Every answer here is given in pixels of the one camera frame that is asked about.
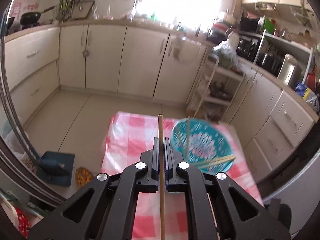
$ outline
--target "yellow patterned object on floor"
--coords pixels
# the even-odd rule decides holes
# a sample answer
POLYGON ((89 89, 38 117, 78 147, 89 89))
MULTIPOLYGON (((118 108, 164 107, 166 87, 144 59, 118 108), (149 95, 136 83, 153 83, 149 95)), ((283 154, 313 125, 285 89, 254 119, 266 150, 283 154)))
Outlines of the yellow patterned object on floor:
POLYGON ((76 170, 76 182, 79 188, 83 188, 90 180, 93 179, 92 173, 84 167, 76 170))

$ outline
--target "red and white tablecloth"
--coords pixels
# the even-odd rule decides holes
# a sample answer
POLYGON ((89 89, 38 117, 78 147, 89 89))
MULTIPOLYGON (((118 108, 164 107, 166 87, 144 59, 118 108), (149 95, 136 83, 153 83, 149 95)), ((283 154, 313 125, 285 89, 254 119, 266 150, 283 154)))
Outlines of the red and white tablecloth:
MULTIPOLYGON (((164 118, 164 137, 169 137, 178 119, 164 118)), ((254 199, 262 199, 238 139, 234 139, 224 125, 213 125, 230 143, 235 162, 227 174, 254 199)), ((158 117, 118 112, 110 120, 102 172, 109 175, 120 173, 136 163, 140 154, 153 148, 154 137, 158 137, 158 117)), ((165 231, 167 240, 188 239, 184 193, 165 195, 165 231)), ((140 193, 134 220, 132 239, 160 239, 159 193, 140 193)))

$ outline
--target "silver screw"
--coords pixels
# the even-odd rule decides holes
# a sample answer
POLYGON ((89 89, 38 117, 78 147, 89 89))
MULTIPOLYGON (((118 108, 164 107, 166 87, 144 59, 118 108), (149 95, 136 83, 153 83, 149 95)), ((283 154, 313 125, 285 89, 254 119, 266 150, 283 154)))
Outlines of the silver screw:
POLYGON ((147 165, 145 163, 136 163, 136 168, 137 169, 144 169, 147 165))
POLYGON ((227 175, 226 175, 225 173, 223 173, 223 172, 217 173, 216 176, 217 176, 217 178, 220 179, 220 180, 224 180, 224 179, 227 178, 227 175))
POLYGON ((178 164, 178 166, 180 169, 187 169, 187 168, 189 168, 189 163, 181 162, 178 164))
POLYGON ((97 179, 100 180, 100 181, 104 181, 108 178, 108 175, 105 174, 105 173, 100 173, 98 176, 97 176, 97 179))

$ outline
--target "gray appliance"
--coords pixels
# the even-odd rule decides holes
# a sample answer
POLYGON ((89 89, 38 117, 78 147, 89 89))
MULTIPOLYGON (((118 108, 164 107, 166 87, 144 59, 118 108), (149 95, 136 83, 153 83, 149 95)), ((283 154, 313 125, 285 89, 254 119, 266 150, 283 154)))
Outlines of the gray appliance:
POLYGON ((298 61, 290 54, 286 54, 278 79, 294 90, 299 82, 301 72, 302 68, 299 66, 298 61))

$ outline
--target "checkered tablecloth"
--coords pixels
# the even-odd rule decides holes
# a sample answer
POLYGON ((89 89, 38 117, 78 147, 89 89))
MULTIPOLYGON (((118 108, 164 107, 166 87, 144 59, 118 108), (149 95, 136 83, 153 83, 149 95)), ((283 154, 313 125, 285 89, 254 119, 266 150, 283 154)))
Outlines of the checkered tablecloth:
MULTIPOLYGON (((164 118, 164 137, 169 137, 178 119, 164 118)), ((232 147, 235 162, 227 174, 254 199, 262 199, 243 151, 224 125, 214 125, 232 147)), ((153 148, 154 137, 158 136, 158 117, 118 112, 110 120, 106 151, 101 171, 109 175, 120 173, 136 163, 140 154, 153 148)), ((167 240, 188 239, 184 193, 165 195, 165 231, 167 240)), ((159 193, 140 193, 134 220, 132 239, 160 239, 159 193)))

